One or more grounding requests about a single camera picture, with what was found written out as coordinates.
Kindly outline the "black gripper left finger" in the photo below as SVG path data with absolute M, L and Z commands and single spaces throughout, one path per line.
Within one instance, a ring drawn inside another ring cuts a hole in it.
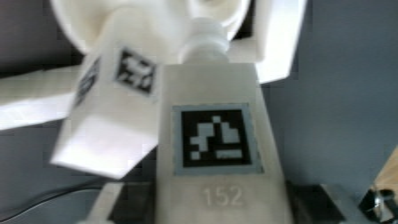
M 154 184 L 150 182 L 104 184 L 85 224 L 154 224 Z

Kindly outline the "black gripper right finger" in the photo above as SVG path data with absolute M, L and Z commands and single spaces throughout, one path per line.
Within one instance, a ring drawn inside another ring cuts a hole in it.
M 335 185 L 285 182 L 292 224 L 371 224 L 346 192 Z

